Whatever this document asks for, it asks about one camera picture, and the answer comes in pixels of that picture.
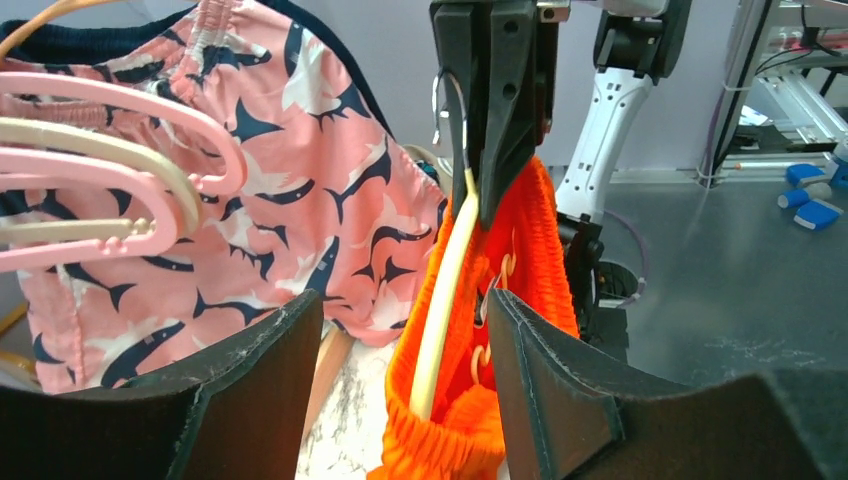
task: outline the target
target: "white wall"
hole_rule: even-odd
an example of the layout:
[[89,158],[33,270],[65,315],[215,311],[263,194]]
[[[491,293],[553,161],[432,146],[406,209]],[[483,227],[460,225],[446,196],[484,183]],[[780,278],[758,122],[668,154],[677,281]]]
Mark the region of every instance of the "white wall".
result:
[[[145,0],[156,17],[184,8]],[[353,51],[398,140],[429,146],[430,87],[436,55],[429,1],[295,0]],[[697,164],[718,98],[727,36],[737,0],[693,0],[682,58],[672,78],[643,107],[622,153],[624,168],[687,168]],[[592,46],[600,12],[575,5],[560,28],[554,130],[539,154],[549,164],[570,161],[589,107]]]

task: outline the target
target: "navy shark pattern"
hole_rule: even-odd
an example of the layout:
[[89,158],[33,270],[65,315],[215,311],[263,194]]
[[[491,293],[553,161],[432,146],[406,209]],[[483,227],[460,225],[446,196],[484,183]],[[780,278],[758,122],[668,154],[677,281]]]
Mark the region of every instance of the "navy shark pattern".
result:
[[336,260],[339,256],[340,245],[341,241],[339,237],[333,237],[330,248],[324,252],[321,261],[318,262],[318,267],[309,276],[309,280],[306,281],[306,287],[304,288],[305,290],[315,290],[325,302],[344,300],[344,297],[331,297],[327,295],[327,286],[330,284],[333,271],[336,269]]
[[162,32],[162,36],[167,38],[168,40],[176,43],[177,45],[179,45],[181,47],[186,46],[186,43],[183,41],[182,38],[180,38],[179,35],[177,35],[177,32],[171,30],[170,28],[165,30],[164,32]]
[[259,276],[262,277],[262,280],[268,281],[268,272],[271,270],[271,266],[275,260],[274,252],[250,253],[242,247],[230,244],[230,256],[233,256],[236,252],[241,252],[242,258],[250,260],[250,264],[254,267],[258,263]]
[[145,63],[138,67],[128,68],[126,70],[113,70],[112,75],[120,83],[137,84],[141,83],[154,75],[158,74],[165,68],[165,61],[158,60],[155,62]]
[[108,190],[115,197],[115,201],[118,202],[118,215],[127,213],[127,209],[130,208],[130,202],[132,202],[132,195],[119,188],[110,188]]
[[345,191],[339,193],[329,188],[325,188],[330,195],[333,196],[333,200],[336,202],[336,211],[339,215],[339,223],[344,223],[344,202],[348,198],[356,195],[356,193],[362,189],[368,180],[372,178],[382,178],[386,185],[392,179],[392,156],[389,154],[389,139],[388,137],[385,139],[386,142],[386,151],[380,155],[380,158],[377,159],[376,162],[372,163],[368,166],[363,172],[362,175],[359,176]]
[[286,226],[285,225],[277,225],[276,227],[267,227],[265,225],[256,225],[256,229],[264,232],[274,232],[277,237],[280,238],[280,241],[283,242],[283,245],[286,248],[289,248],[289,237],[286,235]]
[[275,307],[268,308],[256,308],[244,302],[223,302],[223,303],[206,303],[206,300],[203,299],[203,295],[201,295],[200,290],[197,291],[197,301],[194,304],[194,318],[200,318],[207,310],[215,309],[215,308],[233,308],[238,310],[238,312],[244,318],[244,326],[250,325],[250,323],[258,318],[260,315],[264,315],[272,310],[276,310]]
[[103,105],[103,109],[106,110],[106,126],[112,126],[112,123],[115,121],[115,112],[132,112],[132,110],[116,107],[114,105]]
[[292,22],[289,27],[289,35],[286,37],[286,43],[283,46],[284,59],[283,63],[286,66],[286,73],[291,78],[294,71],[297,69],[297,62],[300,59],[300,47],[303,45],[303,26],[297,22]]
[[448,208],[448,199],[442,200],[442,203],[439,204],[438,210],[436,211],[436,229],[442,229],[442,223],[445,221],[445,210]]
[[204,195],[201,193],[200,200],[207,205],[217,205],[221,203],[221,199],[218,195]]
[[359,93],[359,89],[356,88],[356,84],[351,82],[350,86],[347,87],[338,97],[339,106],[334,108],[333,110],[311,114],[318,120],[318,127],[321,131],[324,131],[324,119],[328,118],[330,121],[335,121],[335,117],[339,118],[348,118],[345,110],[350,109],[357,115],[364,118],[371,118],[371,114],[368,113],[368,108],[365,106],[365,103],[362,101],[362,95]]
[[91,69],[102,75],[104,82],[112,83],[112,71],[109,70],[109,67],[101,63],[98,65],[92,65]]
[[145,262],[153,265],[156,268],[168,270],[169,272],[192,273],[194,265],[190,263],[179,263],[169,260],[165,257],[141,257]]
[[236,104],[236,127],[230,130],[230,135],[237,138],[239,142],[244,143],[252,138],[266,133],[278,132],[283,127],[275,123],[263,122],[252,116],[244,107],[244,102],[239,99]]
[[371,280],[375,279],[374,276],[374,250],[377,248],[377,244],[380,241],[385,239],[391,239],[400,242],[417,242],[419,240],[423,240],[427,238],[430,233],[432,233],[431,228],[427,228],[427,230],[420,234],[406,233],[395,227],[390,226],[382,226],[374,231],[374,236],[371,237],[371,254],[369,255],[368,265],[360,268],[359,270],[353,272],[353,276],[364,275]]
[[147,337],[139,340],[123,352],[106,367],[100,385],[113,388],[121,380],[130,380],[138,376],[138,366],[145,361],[157,348],[185,328],[185,323],[161,328]]
[[262,55],[256,55],[253,52],[239,53],[230,47],[207,45],[203,47],[201,57],[203,60],[200,73],[186,75],[198,85],[203,85],[203,79],[219,65],[229,65],[236,70],[241,70],[241,67],[261,65],[271,61],[271,52],[266,49]]
[[20,215],[31,210],[26,202],[25,190],[6,190],[5,192],[0,192],[0,217]]
[[47,190],[44,195],[44,200],[33,207],[33,210],[53,215],[60,220],[79,220],[74,212],[59,202],[56,198],[56,190],[54,189]]
[[389,258],[386,259],[386,268],[385,270],[383,270],[383,277],[380,278],[380,281],[378,283],[391,283],[392,280],[406,275],[407,273],[415,273],[415,270],[410,270],[408,268],[403,268],[395,265],[394,257],[389,256]]
[[224,213],[221,214],[221,221],[230,218],[234,213],[244,208],[244,204],[241,201],[241,197],[233,197],[231,198],[226,205],[224,205]]
[[[49,273],[58,273],[55,266],[50,267],[47,271]],[[136,286],[135,283],[122,283],[120,285],[115,285],[114,287],[107,287],[101,281],[92,277],[91,274],[88,273],[79,263],[66,263],[65,271],[68,272],[68,275],[74,280],[89,283],[106,290],[106,292],[109,293],[109,298],[112,300],[112,307],[115,308],[116,312],[119,311],[118,306],[121,304],[121,299],[124,294],[127,293],[129,289]]]
[[74,76],[74,71],[71,70],[71,67],[67,65],[44,65],[44,71],[47,73],[61,73],[65,75],[69,75],[71,77]]
[[44,348],[43,335],[43,333],[39,333],[35,336],[35,340],[32,342],[32,353],[35,357],[35,361],[46,363],[48,365],[61,365],[65,363],[64,361],[58,360],[53,355],[47,353],[47,349]]
[[347,329],[344,328],[344,325],[342,325],[342,322],[338,321],[337,319],[335,319],[335,318],[330,319],[330,323],[335,325],[336,328],[338,328],[339,330],[342,331],[342,333],[347,333]]
[[315,188],[315,180],[310,178],[306,183],[294,190],[277,194],[259,193],[256,196],[262,200],[276,203],[277,205],[288,205],[305,197],[312,191],[313,188]]

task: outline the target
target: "metal hanger hook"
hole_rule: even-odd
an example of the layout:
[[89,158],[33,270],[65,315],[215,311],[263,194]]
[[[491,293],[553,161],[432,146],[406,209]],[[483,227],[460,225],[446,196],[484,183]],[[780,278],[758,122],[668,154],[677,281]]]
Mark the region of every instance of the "metal hanger hook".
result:
[[459,80],[456,79],[456,76],[448,70],[441,69],[439,73],[436,74],[436,78],[433,79],[433,121],[435,123],[435,131],[433,133],[433,145],[438,146],[441,144],[442,139],[442,129],[441,129],[441,121],[440,121],[440,111],[439,111],[439,86],[442,84],[442,80],[447,77],[450,80],[451,84],[453,84],[454,91],[456,91],[456,95],[459,97],[459,109],[460,114],[462,115],[462,164],[465,168],[470,167],[470,163],[468,160],[468,111],[465,109],[465,97],[462,94],[462,87],[459,85]]

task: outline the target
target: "garment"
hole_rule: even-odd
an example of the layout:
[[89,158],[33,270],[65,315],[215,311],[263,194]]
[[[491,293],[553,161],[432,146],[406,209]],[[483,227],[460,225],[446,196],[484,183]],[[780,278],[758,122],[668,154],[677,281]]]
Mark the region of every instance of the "garment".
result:
[[496,478],[505,457],[491,362],[480,360],[479,383],[472,376],[475,351],[488,343],[485,316],[475,321],[482,292],[514,258],[508,288],[554,326],[577,336],[577,320],[562,264],[553,185],[533,159],[501,203],[489,232],[474,232],[453,304],[430,421],[409,410],[412,379],[433,286],[453,227],[448,217],[430,257],[427,278],[401,335],[386,375],[389,421],[383,436],[383,466],[369,480],[485,480]]
[[[201,227],[161,256],[19,272],[45,391],[118,386],[307,288],[323,297],[327,320],[366,344],[399,335],[447,202],[311,30],[256,1],[201,0],[143,27],[42,29],[19,51],[28,61],[7,60],[4,70],[113,82],[211,116],[248,166],[242,191],[204,195]],[[3,95],[0,114],[126,138],[188,172],[220,162],[190,130],[92,102]],[[144,212],[119,190],[3,197],[6,222]]]

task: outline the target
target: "gray table surface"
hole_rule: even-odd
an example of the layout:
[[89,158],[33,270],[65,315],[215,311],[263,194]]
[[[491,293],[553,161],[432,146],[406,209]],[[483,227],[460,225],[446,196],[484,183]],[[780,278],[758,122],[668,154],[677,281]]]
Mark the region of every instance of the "gray table surface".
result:
[[[690,385],[758,369],[848,368],[848,219],[809,232],[783,182],[615,184],[607,208],[643,236],[649,275],[628,308],[628,362]],[[848,195],[834,202],[848,207]],[[605,258],[640,275],[633,236],[604,221]]]

